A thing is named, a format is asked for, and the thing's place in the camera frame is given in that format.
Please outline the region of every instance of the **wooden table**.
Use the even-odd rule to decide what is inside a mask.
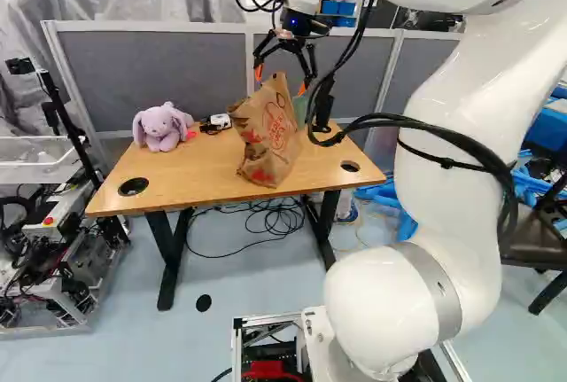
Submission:
[[[320,134],[322,137],[339,130],[335,123],[330,126],[331,134]],[[167,153],[152,153],[132,144],[90,201],[86,214],[145,214],[166,263],[158,299],[160,310],[173,305],[188,224],[197,206],[302,195],[325,268],[329,269],[335,262],[329,233],[341,189],[382,183],[385,176],[349,138],[333,147],[319,147],[309,142],[305,133],[299,135],[301,154],[275,189],[237,175],[245,144],[234,129],[216,136],[201,133]],[[346,170],[353,167],[358,170]],[[145,190],[132,196],[120,194],[119,188],[135,178],[148,181]],[[325,191],[319,213],[306,196],[315,191]],[[166,215],[173,210],[182,211],[175,233]]]

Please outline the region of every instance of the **red logo on bag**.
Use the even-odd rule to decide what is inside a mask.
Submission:
[[[274,176],[271,174],[266,174],[262,168],[256,169],[250,174],[253,180],[258,180],[260,182],[271,181],[274,182]]]
[[[254,132],[254,128],[250,131],[242,131],[240,136],[250,144],[257,144],[262,142],[262,137]]]
[[[281,107],[270,102],[264,107],[262,118],[272,148],[282,150],[287,146],[287,131],[290,129],[287,115]]]

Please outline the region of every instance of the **black floor marker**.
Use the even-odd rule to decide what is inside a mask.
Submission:
[[[197,307],[198,311],[204,313],[211,307],[212,303],[213,302],[209,295],[201,295],[198,297],[197,304],[195,304],[195,307]]]

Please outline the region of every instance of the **bunny ear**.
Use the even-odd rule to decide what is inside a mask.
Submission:
[[[134,121],[132,122],[132,134],[134,136],[134,143],[138,144],[138,145],[144,145],[145,144],[145,133],[144,133],[144,127],[142,126],[142,115],[144,114],[144,111],[142,112],[138,112],[136,113],[136,116],[134,116]]]
[[[185,121],[185,114],[175,108],[168,109],[174,121],[174,125],[179,131],[179,139],[185,141],[187,139],[187,122]]]

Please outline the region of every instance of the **cubicle divider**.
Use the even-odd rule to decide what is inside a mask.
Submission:
[[[265,27],[243,24],[145,21],[45,21],[43,30],[82,125],[108,168],[128,146],[139,110],[172,101],[200,119],[252,94],[252,52],[267,33]],[[332,67],[353,31],[335,28],[314,41],[320,74]],[[401,113],[458,39],[458,34],[367,29],[359,50],[338,73],[332,118],[344,126],[374,111]],[[295,56],[272,54],[264,75],[279,70],[296,94],[303,74]],[[377,129],[352,138],[390,170],[392,135]]]

